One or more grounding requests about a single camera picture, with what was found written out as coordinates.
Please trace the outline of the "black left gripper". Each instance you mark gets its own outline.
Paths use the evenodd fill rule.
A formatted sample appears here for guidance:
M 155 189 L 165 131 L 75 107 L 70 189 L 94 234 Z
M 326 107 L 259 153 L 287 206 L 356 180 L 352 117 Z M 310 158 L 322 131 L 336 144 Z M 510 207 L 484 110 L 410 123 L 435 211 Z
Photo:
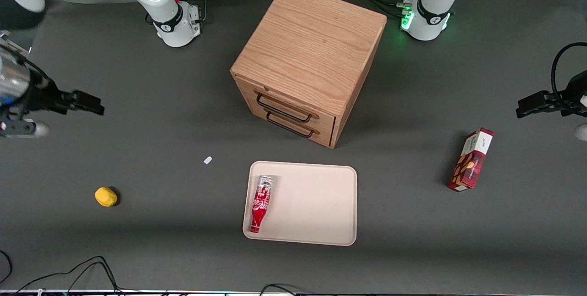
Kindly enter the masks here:
M 558 112 L 562 117 L 577 115 L 587 117 L 586 103 L 587 71 L 583 71 L 570 79 L 566 89 L 556 96 L 546 90 L 541 90 L 518 101 L 516 117 L 521 119 L 541 112 Z

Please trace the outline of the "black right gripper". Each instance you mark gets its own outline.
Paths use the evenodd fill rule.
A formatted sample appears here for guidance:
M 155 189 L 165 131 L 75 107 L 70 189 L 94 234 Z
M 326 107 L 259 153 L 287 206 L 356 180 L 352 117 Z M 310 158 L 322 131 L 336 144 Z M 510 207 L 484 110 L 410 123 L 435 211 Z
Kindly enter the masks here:
M 30 71 L 31 81 L 23 99 L 23 114 L 50 111 L 66 115 L 69 111 L 83 111 L 104 115 L 105 108 L 98 97 L 79 90 L 60 92 L 56 83 L 36 64 L 24 60 L 24 65 Z M 59 100 L 66 106 L 59 108 L 56 105 Z

